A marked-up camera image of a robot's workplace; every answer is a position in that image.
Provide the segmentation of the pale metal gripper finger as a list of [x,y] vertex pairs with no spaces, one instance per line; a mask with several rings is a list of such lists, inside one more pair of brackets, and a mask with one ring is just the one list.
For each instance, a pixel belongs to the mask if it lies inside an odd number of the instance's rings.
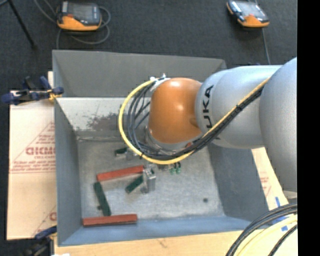
[[152,168],[146,171],[146,188],[147,192],[153,192],[156,189],[156,173]]
[[141,187],[140,187],[140,192],[142,194],[147,194],[149,191],[148,189],[148,177],[146,174],[143,174],[142,175],[142,184],[141,184]]

